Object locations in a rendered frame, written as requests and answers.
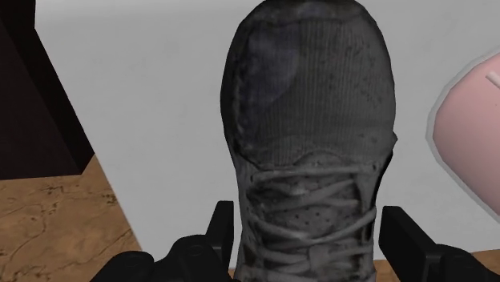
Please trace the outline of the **dark grey laced sneaker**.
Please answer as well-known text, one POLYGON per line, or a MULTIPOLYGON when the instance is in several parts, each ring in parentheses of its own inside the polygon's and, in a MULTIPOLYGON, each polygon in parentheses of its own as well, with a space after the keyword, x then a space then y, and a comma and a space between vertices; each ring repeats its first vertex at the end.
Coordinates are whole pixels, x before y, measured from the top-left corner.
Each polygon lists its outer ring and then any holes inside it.
POLYGON ((397 137, 383 35, 357 0, 263 0, 220 93, 240 282, 376 282, 377 191, 397 137))

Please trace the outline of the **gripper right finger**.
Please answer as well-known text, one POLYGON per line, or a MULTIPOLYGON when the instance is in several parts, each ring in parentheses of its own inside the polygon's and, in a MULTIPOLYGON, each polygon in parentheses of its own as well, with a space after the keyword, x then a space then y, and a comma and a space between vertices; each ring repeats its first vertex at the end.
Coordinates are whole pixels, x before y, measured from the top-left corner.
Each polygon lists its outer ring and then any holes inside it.
POLYGON ((435 243, 398 206, 384 206, 379 247, 401 282, 500 282, 471 253, 435 243))

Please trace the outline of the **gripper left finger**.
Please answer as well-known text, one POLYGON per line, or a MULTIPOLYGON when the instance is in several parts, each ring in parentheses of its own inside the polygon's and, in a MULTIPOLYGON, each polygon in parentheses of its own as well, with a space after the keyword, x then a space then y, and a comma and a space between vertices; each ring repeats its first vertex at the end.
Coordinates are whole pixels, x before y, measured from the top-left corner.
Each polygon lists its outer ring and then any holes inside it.
POLYGON ((147 252, 121 252, 90 282, 235 282, 228 272, 233 242, 234 203, 221 200, 205 234, 178 239, 158 261, 147 252))

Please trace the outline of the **pink round object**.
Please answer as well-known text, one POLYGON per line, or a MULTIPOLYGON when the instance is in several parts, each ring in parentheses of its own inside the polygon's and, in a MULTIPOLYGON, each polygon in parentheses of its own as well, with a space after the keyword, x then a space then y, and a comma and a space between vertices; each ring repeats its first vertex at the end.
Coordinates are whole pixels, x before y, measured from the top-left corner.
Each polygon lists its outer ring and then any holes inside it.
POLYGON ((443 88, 429 113, 426 140, 458 186, 500 222, 500 47, 443 88))

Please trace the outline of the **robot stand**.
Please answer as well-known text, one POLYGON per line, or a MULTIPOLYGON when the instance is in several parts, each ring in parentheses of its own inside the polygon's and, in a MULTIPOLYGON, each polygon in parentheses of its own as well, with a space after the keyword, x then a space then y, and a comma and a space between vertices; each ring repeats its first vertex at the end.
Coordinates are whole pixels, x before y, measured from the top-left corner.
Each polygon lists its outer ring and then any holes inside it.
POLYGON ((0 180, 80 175, 94 155, 34 28, 36 0, 0 0, 0 180))

